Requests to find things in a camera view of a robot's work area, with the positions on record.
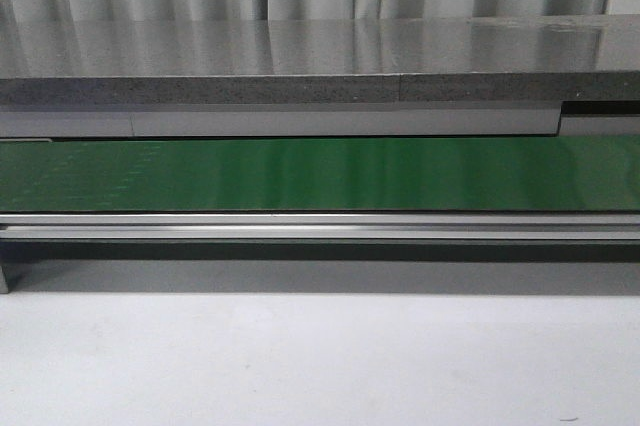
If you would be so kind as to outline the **grey speckled stone counter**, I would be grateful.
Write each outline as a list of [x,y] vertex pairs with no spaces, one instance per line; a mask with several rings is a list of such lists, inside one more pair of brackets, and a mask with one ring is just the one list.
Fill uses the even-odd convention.
[[3,140],[621,135],[635,15],[3,23]]

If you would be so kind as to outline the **aluminium conveyor frame rail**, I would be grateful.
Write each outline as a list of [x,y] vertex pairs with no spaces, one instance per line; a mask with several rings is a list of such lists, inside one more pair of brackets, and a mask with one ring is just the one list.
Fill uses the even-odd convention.
[[1,289],[635,296],[635,214],[5,214]]

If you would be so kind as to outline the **green conveyor belt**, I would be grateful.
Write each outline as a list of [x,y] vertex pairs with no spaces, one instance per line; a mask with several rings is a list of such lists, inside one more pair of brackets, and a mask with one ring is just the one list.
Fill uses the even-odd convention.
[[635,136],[5,142],[1,208],[635,211]]

